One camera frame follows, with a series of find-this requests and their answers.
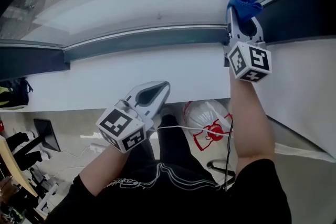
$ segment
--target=black cable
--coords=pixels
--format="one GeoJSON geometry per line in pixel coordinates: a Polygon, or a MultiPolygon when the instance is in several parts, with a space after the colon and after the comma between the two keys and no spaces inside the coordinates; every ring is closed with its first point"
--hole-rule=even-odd
{"type": "Polygon", "coordinates": [[[231,152],[230,141],[231,141],[232,129],[233,129],[233,120],[231,122],[230,132],[229,132],[229,136],[227,138],[227,156],[226,156],[225,177],[224,177],[224,186],[225,186],[224,189],[225,189],[225,191],[227,189],[227,167],[228,167],[228,164],[229,164],[229,157],[230,157],[230,152],[231,152]]]}

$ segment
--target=black t-shirt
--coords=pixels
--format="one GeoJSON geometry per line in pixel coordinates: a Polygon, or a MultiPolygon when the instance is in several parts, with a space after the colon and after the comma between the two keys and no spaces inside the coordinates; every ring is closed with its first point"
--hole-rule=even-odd
{"type": "Polygon", "coordinates": [[[142,219],[285,224],[291,223],[291,214],[274,163],[268,159],[246,166],[228,192],[191,170],[154,162],[114,180],[97,197],[77,176],[46,224],[142,219]]]}

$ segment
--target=human arm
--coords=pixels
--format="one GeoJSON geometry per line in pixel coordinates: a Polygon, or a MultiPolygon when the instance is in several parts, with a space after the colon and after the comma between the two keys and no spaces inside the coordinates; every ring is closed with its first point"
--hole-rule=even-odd
{"type": "Polygon", "coordinates": [[[46,224],[95,221],[96,195],[116,179],[129,154],[123,154],[108,146],[75,178],[68,195],[48,215],[46,224]]]}
{"type": "Polygon", "coordinates": [[[129,153],[121,153],[110,145],[80,172],[79,177],[87,190],[97,196],[119,176],[128,156],[129,153]]]}
{"type": "Polygon", "coordinates": [[[275,143],[271,127],[250,82],[235,79],[230,68],[234,142],[238,156],[236,174],[259,159],[274,160],[275,143]]]}
{"type": "Polygon", "coordinates": [[[265,112],[250,82],[230,70],[236,181],[229,189],[236,222],[291,223],[287,197],[274,165],[275,143],[265,112]]]}

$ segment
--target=blue cloth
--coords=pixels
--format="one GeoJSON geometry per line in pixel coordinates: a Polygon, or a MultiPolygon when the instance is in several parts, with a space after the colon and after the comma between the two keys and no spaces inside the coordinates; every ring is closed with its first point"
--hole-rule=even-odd
{"type": "Polygon", "coordinates": [[[263,6],[257,0],[230,0],[226,10],[234,6],[240,22],[244,23],[258,15],[263,6]]]}

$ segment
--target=black monitor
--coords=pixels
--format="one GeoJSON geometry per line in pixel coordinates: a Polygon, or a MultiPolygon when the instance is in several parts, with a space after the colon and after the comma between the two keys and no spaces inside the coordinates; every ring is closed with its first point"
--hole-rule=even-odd
{"type": "Polygon", "coordinates": [[[34,119],[34,125],[38,135],[44,137],[42,141],[43,147],[53,151],[61,151],[50,120],[34,119]]]}

